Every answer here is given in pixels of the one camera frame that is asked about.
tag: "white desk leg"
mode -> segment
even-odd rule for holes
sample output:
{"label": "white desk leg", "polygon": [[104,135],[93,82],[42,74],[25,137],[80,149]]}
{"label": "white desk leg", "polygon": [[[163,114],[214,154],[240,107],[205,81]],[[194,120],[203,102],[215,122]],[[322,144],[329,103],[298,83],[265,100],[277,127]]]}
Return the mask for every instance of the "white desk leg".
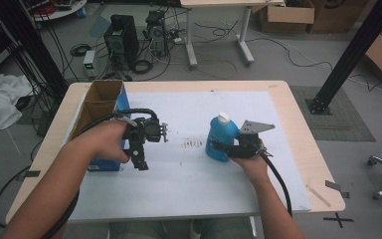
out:
{"label": "white desk leg", "polygon": [[245,35],[247,35],[248,22],[250,21],[251,7],[246,7],[244,12],[243,27],[241,29],[241,35],[237,35],[238,45],[243,51],[245,58],[247,59],[247,65],[252,64],[255,60],[248,49],[247,43],[245,43]]}
{"label": "white desk leg", "polygon": [[192,28],[191,8],[188,8],[187,9],[187,37],[185,39],[185,47],[187,48],[188,59],[190,61],[190,67],[196,68],[197,58],[195,57],[194,47],[192,46],[191,28]]}

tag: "carpet mat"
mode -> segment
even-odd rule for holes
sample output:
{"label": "carpet mat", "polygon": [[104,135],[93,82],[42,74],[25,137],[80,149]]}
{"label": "carpet mat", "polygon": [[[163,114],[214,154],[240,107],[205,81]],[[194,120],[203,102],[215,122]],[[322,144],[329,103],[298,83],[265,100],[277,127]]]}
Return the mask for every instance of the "carpet mat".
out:
{"label": "carpet mat", "polygon": [[305,99],[313,99],[320,87],[290,87],[303,117],[316,140],[375,141],[343,89],[333,98],[331,115],[312,115]]}

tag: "desk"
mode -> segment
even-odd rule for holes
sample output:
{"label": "desk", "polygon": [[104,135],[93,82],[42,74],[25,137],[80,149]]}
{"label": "desk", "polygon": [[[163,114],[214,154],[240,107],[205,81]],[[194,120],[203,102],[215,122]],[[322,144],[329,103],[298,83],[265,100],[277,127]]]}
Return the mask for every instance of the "desk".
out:
{"label": "desk", "polygon": [[248,22],[250,20],[251,9],[253,6],[268,6],[268,5],[278,5],[282,4],[283,0],[181,0],[181,5],[187,8],[187,37],[185,40],[185,46],[188,53],[188,59],[191,68],[197,67],[197,58],[195,57],[194,47],[191,40],[191,29],[192,29],[192,8],[197,7],[226,7],[226,6],[245,6],[243,17],[243,26],[241,28],[241,34],[237,35],[238,45],[244,53],[247,60],[247,65],[252,64],[255,60],[251,54],[248,46],[245,42],[245,37],[247,35]]}
{"label": "desk", "polygon": [[[41,170],[42,173],[39,177],[29,177],[24,180],[7,215],[7,221],[12,218],[51,165],[61,148],[61,143],[66,136],[72,118],[76,114],[81,98],[89,87],[90,84],[87,83],[70,86],[31,167],[31,170]],[[208,92],[214,89],[217,91],[268,92],[284,129],[301,180],[306,186],[306,194],[311,203],[311,212],[341,211],[344,209],[345,204],[340,192],[324,185],[325,180],[334,181],[333,177],[287,83],[282,81],[143,82],[125,83],[125,87],[128,93],[187,93]]]}
{"label": "desk", "polygon": [[87,0],[73,1],[71,9],[69,9],[69,10],[57,10],[55,13],[53,13],[53,14],[51,14],[49,16],[46,16],[46,15],[43,15],[43,16],[33,15],[32,17],[34,18],[34,20],[36,22],[42,22],[42,21],[48,21],[48,20],[54,20],[54,19],[57,19],[57,18],[62,18],[62,17],[68,16],[70,14],[73,14],[73,13],[79,11],[84,6],[86,6],[86,3],[87,3]]}

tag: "blue bottle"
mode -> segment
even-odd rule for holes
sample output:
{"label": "blue bottle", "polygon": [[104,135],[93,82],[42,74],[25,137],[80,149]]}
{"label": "blue bottle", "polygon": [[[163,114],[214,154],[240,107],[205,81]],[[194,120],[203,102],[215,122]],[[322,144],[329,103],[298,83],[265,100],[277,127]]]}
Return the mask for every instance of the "blue bottle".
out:
{"label": "blue bottle", "polygon": [[228,161],[229,157],[226,153],[215,149],[212,141],[216,140],[225,145],[234,145],[234,139],[238,134],[239,130],[237,126],[231,121],[228,114],[220,112],[216,118],[210,121],[210,131],[206,142],[207,155],[219,161]]}

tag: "person's right hand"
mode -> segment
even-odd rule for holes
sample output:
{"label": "person's right hand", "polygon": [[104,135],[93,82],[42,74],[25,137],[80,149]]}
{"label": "person's right hand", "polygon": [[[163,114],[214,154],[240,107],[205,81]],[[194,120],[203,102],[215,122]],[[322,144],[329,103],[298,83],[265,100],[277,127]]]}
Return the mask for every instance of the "person's right hand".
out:
{"label": "person's right hand", "polygon": [[231,158],[245,171],[252,183],[270,182],[268,176],[268,164],[260,155],[252,158]]}
{"label": "person's right hand", "polygon": [[89,149],[93,157],[129,161],[129,156],[120,148],[120,141],[127,128],[127,123],[119,120],[107,120],[92,127],[73,139],[81,147]]}

